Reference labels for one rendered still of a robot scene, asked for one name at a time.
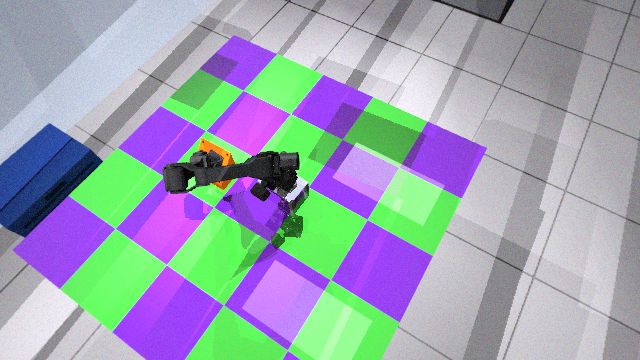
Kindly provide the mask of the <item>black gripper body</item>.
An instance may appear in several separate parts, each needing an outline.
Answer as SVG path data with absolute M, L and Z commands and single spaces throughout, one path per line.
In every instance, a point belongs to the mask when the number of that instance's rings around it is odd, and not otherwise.
M 271 194 L 270 191 L 266 189 L 266 187 L 273 189 L 273 180 L 275 178 L 263 180 L 261 182 L 262 186 L 258 183 L 255 183 L 255 185 L 250 189 L 250 193 L 262 202 L 265 202 Z

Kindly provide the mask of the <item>white rail plate with square holes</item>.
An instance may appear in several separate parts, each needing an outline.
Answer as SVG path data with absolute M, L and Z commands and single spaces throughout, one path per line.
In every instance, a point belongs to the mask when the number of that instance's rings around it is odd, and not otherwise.
M 286 192 L 283 189 L 279 189 L 279 191 L 277 189 L 275 189 L 273 192 L 276 193 L 277 195 L 279 195 L 280 197 L 282 197 L 283 199 L 285 199 L 286 201 L 288 201 L 289 204 L 289 208 L 291 210 L 295 209 L 295 203 L 294 200 L 295 198 L 300 194 L 300 192 L 303 190 L 305 193 L 309 192 L 309 183 L 302 179 L 301 177 L 299 177 L 297 175 L 298 179 L 296 180 L 296 183 L 294 184 L 294 186 L 292 187 L 290 192 Z

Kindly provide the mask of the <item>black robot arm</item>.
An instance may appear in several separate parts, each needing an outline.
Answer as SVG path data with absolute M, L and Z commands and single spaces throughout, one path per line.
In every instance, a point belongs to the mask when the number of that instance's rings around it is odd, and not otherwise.
M 189 162 L 169 163 L 162 167 L 165 191 L 170 194 L 185 194 L 197 187 L 210 183 L 251 177 L 259 180 L 275 178 L 274 187 L 290 192 L 296 183 L 300 170 L 298 152 L 279 153 L 271 151 L 259 152 L 243 163 L 221 166 L 224 157 L 214 150 L 209 153 L 198 150 L 192 153 Z M 285 172 L 286 171 L 286 172 Z M 188 180 L 195 177 L 195 184 L 188 187 Z

